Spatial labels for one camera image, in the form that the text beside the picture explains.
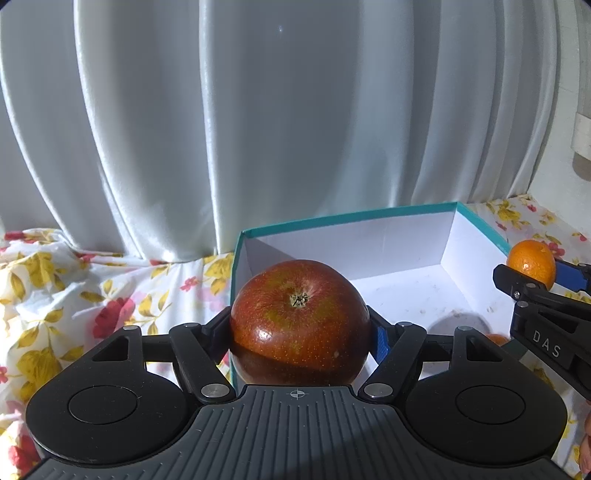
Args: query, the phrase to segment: curtain fold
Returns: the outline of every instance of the curtain fold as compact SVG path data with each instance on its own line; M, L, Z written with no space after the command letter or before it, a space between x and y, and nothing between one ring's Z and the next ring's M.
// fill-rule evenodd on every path
M523 193L555 75L551 0L13 1L0 219L187 261L257 225Z

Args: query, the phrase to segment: ribbed surface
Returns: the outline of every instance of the ribbed surface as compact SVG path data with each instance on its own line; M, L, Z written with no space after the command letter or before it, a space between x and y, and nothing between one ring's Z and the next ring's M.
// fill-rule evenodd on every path
M86 469L48 460L31 480L566 480L549 460L512 469L470 467L437 456L397 412L343 388L248 387L230 404L204 407L175 445L149 460Z

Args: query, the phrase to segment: floral fabric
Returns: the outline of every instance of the floral fabric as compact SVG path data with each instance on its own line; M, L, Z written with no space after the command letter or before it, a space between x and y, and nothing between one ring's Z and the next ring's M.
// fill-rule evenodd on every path
M556 258L574 264L591 263L591 244L585 234L571 228L527 195L471 205L470 208L492 225L511 246L533 238L547 244ZM586 293L575 293L557 284L551 291L591 303L591 297ZM522 362L562 397L569 413L569 421L553 460L573 478L582 480L583 475L579 471L579 444L584 436L583 422L589 414L589 405L532 353L527 353Z
M510 244L535 238L567 261L591 263L587 238L526 196L471 208ZM0 241L0 478L17 480L38 461L24 423L27 401L48 380L123 325L145 335L206 323L229 303L232 254L166 264L73 249L58 230L9 232ZM591 303L585 294L553 291ZM524 363L555 388L569 423L554 460L575 478L589 407L533 355ZM228 359L219 365L229 376ZM175 381L168 364L148 369Z

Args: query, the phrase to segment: tangerine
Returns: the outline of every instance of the tangerine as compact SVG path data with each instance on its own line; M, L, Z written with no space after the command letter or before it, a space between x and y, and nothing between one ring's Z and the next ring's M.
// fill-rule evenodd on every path
M509 339L505 335L500 335L499 333L487 333L486 337L495 342L498 346L503 346L509 342Z
M523 240L507 256L507 267L546 285L549 290L556 280L556 261L550 248L536 240Z

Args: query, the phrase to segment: red apple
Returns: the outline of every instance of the red apple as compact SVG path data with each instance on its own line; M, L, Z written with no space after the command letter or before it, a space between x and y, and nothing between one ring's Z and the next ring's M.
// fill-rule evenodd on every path
M369 312L355 287L312 260L279 263L242 287L230 319L238 374L263 385L346 385L369 351Z

